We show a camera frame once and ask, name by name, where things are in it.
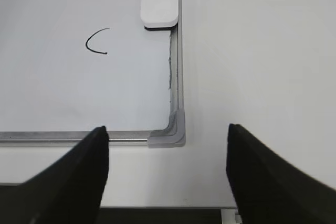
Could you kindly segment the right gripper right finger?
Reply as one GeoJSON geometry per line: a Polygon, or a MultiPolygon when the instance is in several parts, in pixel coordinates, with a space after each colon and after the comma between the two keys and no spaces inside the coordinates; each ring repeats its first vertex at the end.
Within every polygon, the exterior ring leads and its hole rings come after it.
{"type": "Polygon", "coordinates": [[[243,223],[335,223],[335,190],[230,124],[226,174],[243,223]]]}

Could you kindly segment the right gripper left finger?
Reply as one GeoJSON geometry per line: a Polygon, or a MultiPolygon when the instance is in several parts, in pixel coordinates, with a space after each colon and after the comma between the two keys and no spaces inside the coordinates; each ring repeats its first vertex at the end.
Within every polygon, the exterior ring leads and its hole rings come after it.
{"type": "Polygon", "coordinates": [[[109,173],[109,136],[92,130],[30,180],[1,192],[1,223],[95,223],[109,173]]]}

